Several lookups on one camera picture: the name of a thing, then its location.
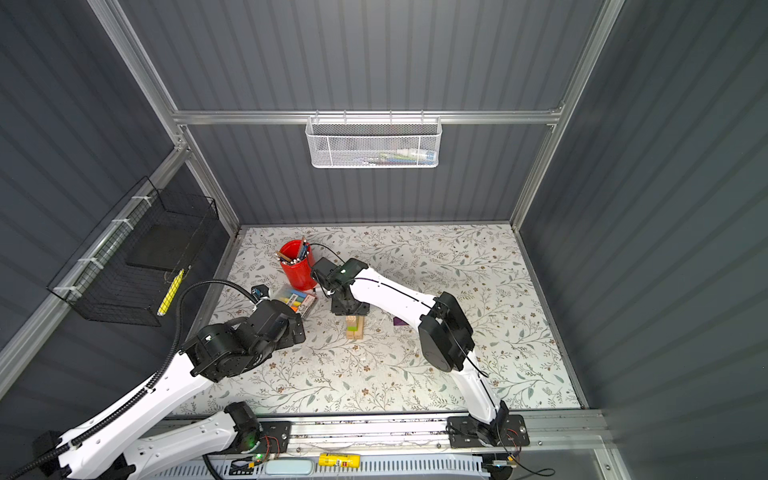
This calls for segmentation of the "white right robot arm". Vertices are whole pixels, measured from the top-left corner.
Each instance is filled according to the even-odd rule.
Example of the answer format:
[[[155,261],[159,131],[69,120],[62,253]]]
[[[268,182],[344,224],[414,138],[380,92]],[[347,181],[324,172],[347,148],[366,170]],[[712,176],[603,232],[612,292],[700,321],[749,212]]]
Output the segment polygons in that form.
[[[355,258],[342,265],[321,258],[311,271],[330,296],[333,313],[354,315],[366,305],[374,306],[418,333],[424,359],[448,374],[463,397],[469,439],[488,447],[519,449],[530,444],[521,426],[508,424],[510,409],[479,367],[473,328],[453,295],[443,292],[434,296],[412,290]]]

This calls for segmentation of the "wood block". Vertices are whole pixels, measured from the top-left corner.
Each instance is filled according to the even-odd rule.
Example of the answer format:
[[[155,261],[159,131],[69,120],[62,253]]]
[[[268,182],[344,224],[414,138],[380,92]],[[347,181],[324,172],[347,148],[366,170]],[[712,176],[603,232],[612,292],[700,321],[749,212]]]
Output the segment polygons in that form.
[[[359,330],[357,332],[350,332],[347,331],[348,326],[355,326],[357,325],[359,327]],[[346,317],[346,338],[349,340],[360,340],[364,336],[364,326],[365,326],[365,317],[354,315],[354,316],[347,316]]]

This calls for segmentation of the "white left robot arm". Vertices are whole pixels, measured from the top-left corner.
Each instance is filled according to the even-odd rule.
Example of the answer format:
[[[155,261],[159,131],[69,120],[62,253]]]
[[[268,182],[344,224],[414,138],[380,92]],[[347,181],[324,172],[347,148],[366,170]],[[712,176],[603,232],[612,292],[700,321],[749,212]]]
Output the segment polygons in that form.
[[[305,339],[301,315],[279,300],[261,297],[226,280],[251,301],[248,317],[215,323],[198,330],[186,343],[174,339],[162,366],[144,383],[81,426],[57,437],[57,442],[8,475],[23,475],[52,464],[64,477],[91,479],[104,473],[129,444],[147,432],[178,405],[224,379],[248,372],[270,355]]]

